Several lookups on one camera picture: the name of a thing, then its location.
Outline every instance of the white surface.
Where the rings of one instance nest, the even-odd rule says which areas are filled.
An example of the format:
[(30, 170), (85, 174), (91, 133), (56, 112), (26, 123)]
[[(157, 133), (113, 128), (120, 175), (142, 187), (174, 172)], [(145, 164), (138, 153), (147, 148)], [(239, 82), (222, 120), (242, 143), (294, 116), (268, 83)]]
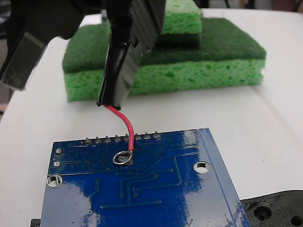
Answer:
[[(303, 190), (302, 15), (210, 9), (205, 16), (231, 20), (266, 49), (262, 85), (130, 97), (122, 112), (137, 133), (209, 127), (240, 199)], [(0, 123), (0, 226), (28, 227), (41, 217), (54, 141), (127, 132), (95, 100), (66, 102), (66, 45), (51, 41), (27, 91), (14, 94)]]

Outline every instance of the stacked sponge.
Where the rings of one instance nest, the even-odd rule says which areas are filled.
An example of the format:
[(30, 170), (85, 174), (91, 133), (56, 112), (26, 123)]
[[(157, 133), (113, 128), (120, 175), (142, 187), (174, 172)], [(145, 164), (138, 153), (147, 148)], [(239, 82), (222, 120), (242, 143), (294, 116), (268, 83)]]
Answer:
[[(201, 19), (195, 5), (182, 6), (193, 1), (167, 2), (163, 33), (156, 49), (143, 56), (130, 95), (262, 81), (266, 52), (248, 34), (223, 18)], [(174, 27), (173, 18), (179, 14), (191, 18), (182, 30)], [(106, 24), (82, 27), (71, 39), (63, 60), (69, 101), (98, 98), (109, 44), (107, 28)]]

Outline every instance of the wire insulation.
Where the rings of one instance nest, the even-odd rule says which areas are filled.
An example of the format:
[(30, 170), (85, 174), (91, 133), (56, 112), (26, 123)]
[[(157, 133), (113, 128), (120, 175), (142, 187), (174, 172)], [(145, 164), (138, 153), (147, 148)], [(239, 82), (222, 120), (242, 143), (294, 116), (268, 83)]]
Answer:
[(120, 117), (122, 119), (122, 121), (124, 121), (124, 123), (126, 124), (128, 132), (129, 132), (128, 150), (129, 151), (133, 151), (134, 150), (134, 129), (132, 127), (132, 124), (127, 119), (127, 117), (124, 116), (123, 113), (121, 113), (120, 111), (116, 110), (114, 107), (109, 106), (109, 105), (105, 105), (105, 107), (108, 110), (110, 110), (111, 112), (113, 112), (115, 115), (117, 115), (118, 117)]

